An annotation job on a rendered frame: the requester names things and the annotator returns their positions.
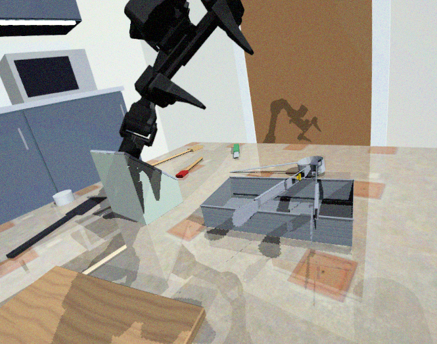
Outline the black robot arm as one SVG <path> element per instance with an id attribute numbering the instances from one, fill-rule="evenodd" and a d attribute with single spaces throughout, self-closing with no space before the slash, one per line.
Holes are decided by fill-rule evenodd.
<path id="1" fill-rule="evenodd" d="M 124 13 L 131 20 L 130 38 L 145 40 L 156 52 L 159 51 L 154 69 L 157 70 L 168 57 L 157 47 L 159 42 L 156 39 L 172 20 L 178 21 L 185 17 L 190 21 L 188 6 L 187 0 L 129 0 L 125 5 Z M 144 145 L 153 145 L 158 131 L 155 107 L 156 104 L 143 97 L 131 105 L 120 128 L 120 136 L 124 139 L 119 152 L 126 152 L 139 159 Z M 148 139 L 146 137 L 149 134 Z"/>

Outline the light brown wooden board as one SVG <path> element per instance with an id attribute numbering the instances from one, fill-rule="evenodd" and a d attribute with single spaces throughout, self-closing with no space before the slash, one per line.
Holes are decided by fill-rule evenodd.
<path id="1" fill-rule="evenodd" d="M 53 267 L 0 307 L 0 344 L 191 344 L 204 307 Z"/>

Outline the white short cylinder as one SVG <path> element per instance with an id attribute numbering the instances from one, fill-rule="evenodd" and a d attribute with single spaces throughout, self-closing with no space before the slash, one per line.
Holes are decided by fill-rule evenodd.
<path id="1" fill-rule="evenodd" d="M 63 190 L 53 196 L 53 199 L 58 207 L 67 205 L 75 200 L 72 190 Z"/>

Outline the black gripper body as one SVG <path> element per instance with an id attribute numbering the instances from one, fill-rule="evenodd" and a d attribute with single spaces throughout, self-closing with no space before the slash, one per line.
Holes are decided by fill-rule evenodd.
<path id="1" fill-rule="evenodd" d="M 156 70 L 149 65 L 135 82 L 135 90 L 145 99 L 161 108 L 168 107 L 168 103 L 152 94 L 148 87 L 160 72 L 169 80 L 196 54 L 200 46 L 208 39 L 211 33 L 219 26 L 223 27 L 212 11 L 212 6 L 217 0 L 201 0 L 207 13 L 195 26 L 185 17 L 178 21 L 172 20 L 170 24 L 156 39 L 157 46 L 168 56 Z"/>

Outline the grey saucepan with long handle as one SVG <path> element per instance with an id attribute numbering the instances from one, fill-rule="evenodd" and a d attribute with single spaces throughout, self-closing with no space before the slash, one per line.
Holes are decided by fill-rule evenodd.
<path id="1" fill-rule="evenodd" d="M 232 172 L 237 172 L 237 171 L 246 171 L 246 170 L 252 170 L 252 169 L 261 169 L 261 168 L 266 168 L 266 167 L 276 167 L 276 166 L 281 166 L 281 165 L 290 165 L 290 164 L 295 164 L 297 163 L 298 165 L 298 170 L 301 171 L 304 168 L 306 168 L 307 166 L 309 166 L 309 164 L 315 160 L 317 160 L 318 158 L 320 158 L 322 156 L 310 156 L 310 157 L 306 157 L 303 158 L 297 162 L 292 162 L 292 163 L 283 163 L 283 164 L 278 164 L 278 165 L 269 165 L 269 166 L 263 166 L 263 167 L 255 167 L 255 168 L 250 168 L 250 169 L 241 169 L 241 170 L 235 170 L 235 171 L 230 171 L 230 173 Z M 324 159 L 322 157 L 322 165 L 320 167 L 318 167 L 318 175 L 323 173 L 325 171 L 325 162 Z M 304 176 L 304 170 L 300 172 L 301 176 Z"/>

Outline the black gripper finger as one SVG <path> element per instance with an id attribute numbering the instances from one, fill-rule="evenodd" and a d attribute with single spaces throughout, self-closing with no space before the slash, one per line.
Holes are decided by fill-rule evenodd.
<path id="1" fill-rule="evenodd" d="M 212 11 L 219 20 L 228 37 L 246 53 L 253 55 L 254 51 L 239 29 L 242 18 L 233 0 L 217 0 Z"/>
<path id="2" fill-rule="evenodd" d="M 160 72 L 149 85 L 148 90 L 170 105 L 174 104 L 175 102 L 184 102 L 204 110 L 206 108 L 205 105 L 203 105 L 199 100 L 190 95 L 187 91 L 183 90 L 173 81 L 170 81 Z"/>

